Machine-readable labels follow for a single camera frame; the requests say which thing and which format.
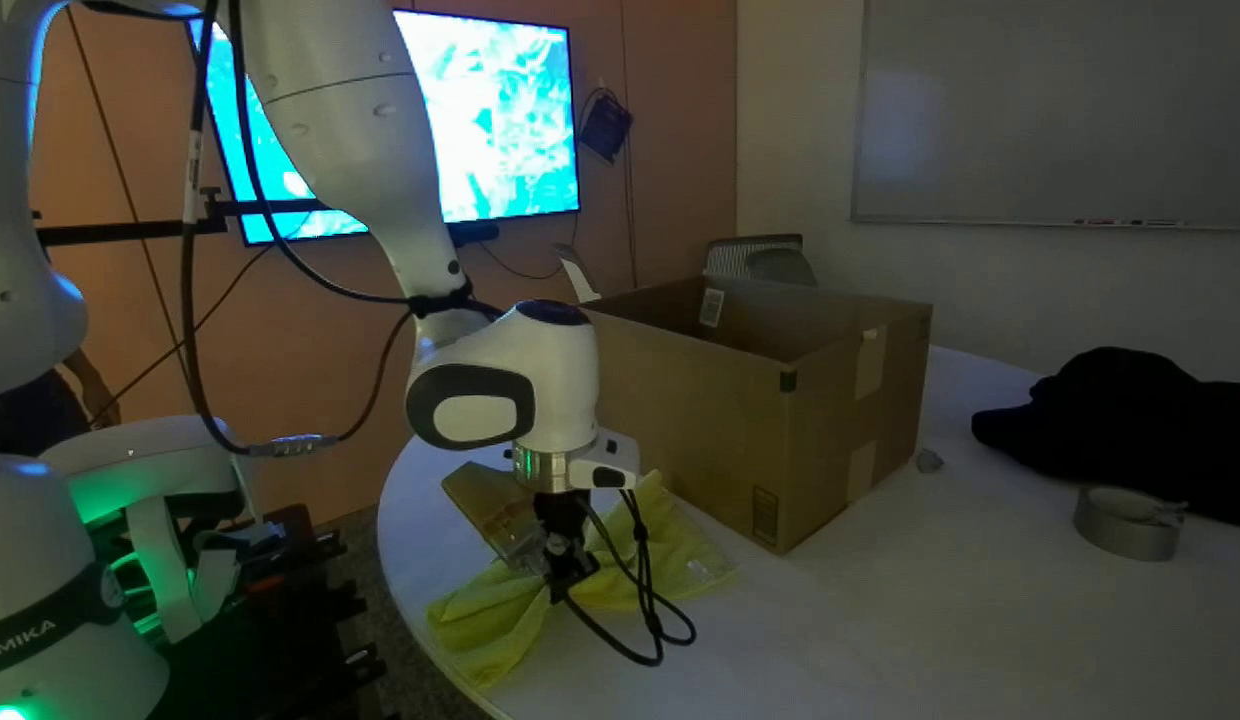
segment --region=whiteboard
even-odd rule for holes
[[[1240,0],[862,0],[850,221],[1240,230]]]

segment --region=wall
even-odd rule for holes
[[[738,0],[738,231],[794,230],[829,285],[935,304],[935,340],[1032,369],[1091,343],[1240,379],[1240,236],[857,230],[862,0]]]
[[[701,249],[730,231],[736,207],[736,6],[692,0],[446,0],[440,12],[556,19],[575,33],[580,87],[616,87],[635,111],[616,166],[583,160],[583,218],[505,230],[495,244],[464,249],[464,269],[492,304],[524,297],[569,301],[556,269],[575,244],[598,293],[624,293],[696,272]],[[44,224],[116,224],[181,218],[182,125],[193,60],[181,24],[73,12],[49,42],[31,200]],[[308,264],[360,293],[397,293],[373,239],[304,249]],[[111,389],[133,386],[173,348],[175,239],[50,249],[50,264],[89,297],[89,356]],[[363,409],[374,356],[397,313],[348,304],[266,252],[254,261],[235,231],[200,236],[194,297],[232,297],[200,334],[212,409],[238,442],[277,431],[338,431]],[[374,505],[409,424],[400,389],[411,340],[397,340],[363,431],[301,461],[254,463],[254,507],[308,505],[314,520]],[[125,420],[186,411],[181,364],[163,359],[125,395]]]

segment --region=white table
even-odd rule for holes
[[[919,446],[791,555],[689,515],[738,570],[685,603],[692,649],[635,670],[562,607],[526,666],[476,696],[492,718],[644,720],[1240,720],[1240,528],[1187,520],[1170,563],[1109,555],[1070,533],[1077,490],[978,449],[976,409],[1022,405],[1032,378],[932,348]],[[427,599],[492,554],[440,492],[464,461],[409,446],[380,496],[380,555],[425,649]]]

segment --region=monitor screen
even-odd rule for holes
[[[580,214],[570,45],[556,24],[397,12],[435,140],[445,224],[499,224]],[[254,200],[227,38],[212,33],[206,109],[232,200]],[[266,200],[311,200],[246,87],[253,150]],[[283,239],[360,236],[336,207],[277,214]],[[266,244],[263,218],[238,218],[246,244]]]

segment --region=cardboard box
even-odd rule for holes
[[[689,505],[794,548],[915,449],[932,308],[680,279],[586,304],[598,424]]]

